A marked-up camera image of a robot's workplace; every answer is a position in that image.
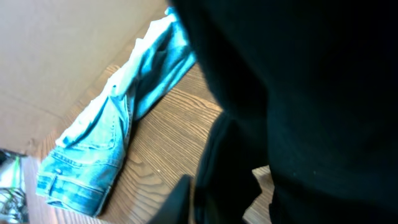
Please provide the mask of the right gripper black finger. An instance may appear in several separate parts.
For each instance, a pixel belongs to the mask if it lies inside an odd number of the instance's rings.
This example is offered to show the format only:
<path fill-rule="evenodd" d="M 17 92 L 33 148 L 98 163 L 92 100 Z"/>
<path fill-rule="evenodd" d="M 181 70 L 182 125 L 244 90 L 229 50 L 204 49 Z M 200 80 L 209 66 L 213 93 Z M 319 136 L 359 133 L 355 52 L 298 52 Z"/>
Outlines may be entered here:
<path fill-rule="evenodd" d="M 188 224 L 192 177 L 183 175 L 148 224 Z"/>

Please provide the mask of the black t-shirt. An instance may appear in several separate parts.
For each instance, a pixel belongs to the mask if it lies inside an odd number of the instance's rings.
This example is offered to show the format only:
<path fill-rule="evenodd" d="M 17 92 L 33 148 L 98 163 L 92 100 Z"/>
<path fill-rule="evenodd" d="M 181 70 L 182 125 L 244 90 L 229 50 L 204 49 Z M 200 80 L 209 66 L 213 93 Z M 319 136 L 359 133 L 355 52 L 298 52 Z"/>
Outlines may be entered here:
<path fill-rule="evenodd" d="M 172 1 L 222 108 L 197 223 L 237 223 L 268 166 L 272 223 L 397 222 L 397 2 Z"/>

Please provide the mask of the blue denim jeans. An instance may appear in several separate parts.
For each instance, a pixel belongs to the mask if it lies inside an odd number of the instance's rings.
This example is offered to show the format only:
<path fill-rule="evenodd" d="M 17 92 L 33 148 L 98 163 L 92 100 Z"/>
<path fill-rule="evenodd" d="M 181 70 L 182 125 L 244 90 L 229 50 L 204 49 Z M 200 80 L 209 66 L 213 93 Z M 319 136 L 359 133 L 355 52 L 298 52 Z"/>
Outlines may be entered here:
<path fill-rule="evenodd" d="M 37 174 L 37 195 L 49 205 L 97 217 L 123 166 L 132 124 L 196 61 L 174 8 L 152 21 L 128 61 L 56 140 Z"/>

